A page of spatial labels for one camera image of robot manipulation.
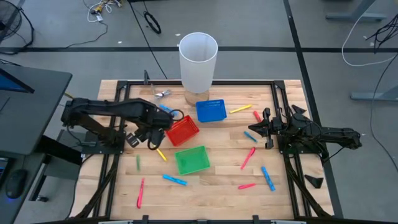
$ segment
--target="pink marker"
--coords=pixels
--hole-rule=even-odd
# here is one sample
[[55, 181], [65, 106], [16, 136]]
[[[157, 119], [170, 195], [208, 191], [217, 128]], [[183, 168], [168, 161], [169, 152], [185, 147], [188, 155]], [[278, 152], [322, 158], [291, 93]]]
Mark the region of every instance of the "pink marker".
[[248, 156], [246, 157], [246, 159], [244, 160], [244, 162], [243, 162], [243, 164], [242, 164], [242, 166], [241, 166], [241, 169], [243, 169], [244, 166], [246, 166], [246, 164], [248, 163], [250, 157], [253, 156], [255, 150], [256, 150], [256, 147], [251, 148], [251, 150], [250, 150]]
[[144, 193], [144, 178], [142, 178], [141, 180], [141, 188], [139, 189], [139, 195], [138, 195], [138, 199], [137, 199], [137, 208], [140, 209], [141, 208], [141, 203], [142, 203], [142, 194]]
[[257, 118], [257, 121], [260, 123], [262, 121], [262, 119], [260, 118], [259, 113], [257, 113], [257, 111], [253, 111], [253, 114]]
[[253, 187], [253, 186], [256, 186], [256, 184], [240, 185], [240, 186], [238, 187], [238, 189], [239, 189], [239, 190], [242, 190], [242, 189], [245, 189], [245, 188], [248, 188], [248, 187]]

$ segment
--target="white bucket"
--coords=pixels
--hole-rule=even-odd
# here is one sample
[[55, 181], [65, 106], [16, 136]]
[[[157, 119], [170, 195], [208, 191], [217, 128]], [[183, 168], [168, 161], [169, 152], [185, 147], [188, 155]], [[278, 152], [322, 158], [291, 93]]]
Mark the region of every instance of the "white bucket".
[[184, 88], [192, 93], [209, 90], [218, 52], [216, 40], [201, 32], [191, 33], [180, 41], [179, 50]]

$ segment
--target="red basket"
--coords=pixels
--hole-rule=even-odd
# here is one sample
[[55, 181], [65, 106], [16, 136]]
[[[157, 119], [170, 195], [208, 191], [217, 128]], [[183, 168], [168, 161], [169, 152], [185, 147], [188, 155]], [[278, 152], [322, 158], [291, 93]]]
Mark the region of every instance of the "red basket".
[[179, 146], [192, 138], [199, 132], [198, 127], [193, 122], [189, 115], [186, 115], [181, 121], [177, 121], [172, 125], [172, 128], [166, 131], [173, 146]]

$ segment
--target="blue marker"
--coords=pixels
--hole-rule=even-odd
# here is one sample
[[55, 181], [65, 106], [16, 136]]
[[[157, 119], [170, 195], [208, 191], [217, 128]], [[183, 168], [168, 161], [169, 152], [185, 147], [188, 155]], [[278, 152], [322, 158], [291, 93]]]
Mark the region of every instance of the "blue marker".
[[[166, 112], [171, 112], [173, 109], [166, 107], [165, 105], [159, 105], [160, 108], [162, 108]], [[177, 111], [173, 111], [172, 115], [176, 116], [178, 114]]]
[[251, 134], [249, 134], [247, 131], [243, 132], [249, 139], [252, 139], [255, 143], [257, 143], [257, 139], [255, 139]]
[[180, 180], [180, 179], [171, 177], [171, 176], [169, 176], [169, 175], [163, 175], [163, 178], [166, 179], [166, 180], [171, 180], [172, 182], [176, 182], [176, 183], [178, 183], [178, 184], [187, 186], [187, 181]]
[[268, 175], [267, 169], [266, 167], [261, 167], [262, 173], [264, 174], [264, 177], [266, 177], [267, 183], [269, 185], [269, 188], [271, 189], [271, 191], [275, 190], [274, 184], [271, 181], [271, 178]]

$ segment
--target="wooden tabletop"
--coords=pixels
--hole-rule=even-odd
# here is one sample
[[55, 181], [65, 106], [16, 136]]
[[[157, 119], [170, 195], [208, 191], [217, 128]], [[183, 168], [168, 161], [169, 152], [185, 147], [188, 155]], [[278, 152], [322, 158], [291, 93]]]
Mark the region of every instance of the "wooden tabletop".
[[[117, 80], [103, 80], [98, 99], [113, 101], [116, 84]], [[285, 80], [285, 85], [289, 104], [307, 110], [300, 80]], [[269, 107], [271, 117], [275, 115], [271, 89], [264, 85], [213, 85], [210, 89], [210, 99], [224, 99], [228, 117], [224, 121], [212, 123], [201, 123], [197, 120], [196, 109], [186, 103], [182, 86], [156, 87], [157, 91], [166, 89], [172, 90], [172, 94], [155, 101], [149, 86], [133, 86], [130, 98], [143, 98], [170, 108], [181, 109], [192, 117], [200, 132], [178, 147], [174, 147], [169, 139], [165, 138], [160, 149], [167, 162], [163, 161], [156, 151], [146, 148], [146, 143], [138, 145], [135, 149], [125, 143], [124, 154], [119, 161], [111, 218], [140, 220], [143, 215], [149, 215], [151, 220], [247, 220], [252, 219], [253, 215], [259, 215], [260, 219], [293, 218], [284, 160], [279, 153], [276, 139], [274, 148], [266, 150], [266, 139], [248, 130], [248, 125], [256, 123], [253, 110], [261, 114], [264, 108]], [[233, 114], [228, 113], [247, 104], [252, 104], [253, 107]], [[110, 118], [97, 116], [96, 120], [108, 126]], [[127, 125], [127, 133], [136, 130], [134, 124]], [[243, 131], [255, 136], [258, 143], [248, 139]], [[211, 167], [179, 176], [174, 154], [201, 145], [206, 146]], [[253, 146], [256, 146], [257, 150], [241, 170], [240, 166]], [[141, 158], [140, 171], [136, 169], [137, 155]], [[101, 155], [95, 155], [81, 168], [72, 216], [83, 208], [96, 190], [102, 158]], [[317, 155], [304, 154], [300, 158], [304, 174], [325, 177]], [[261, 166], [266, 166], [276, 188], [274, 192], [271, 192], [267, 185]], [[164, 180], [163, 174], [186, 180], [188, 185], [182, 186]], [[136, 202], [143, 177], [144, 195], [142, 207], [138, 209]], [[238, 190], [239, 185], [250, 183], [257, 185]], [[321, 189], [315, 189], [307, 181], [306, 186], [323, 209], [333, 214], [326, 181]], [[296, 192], [300, 214], [304, 215], [301, 194], [297, 188]]]

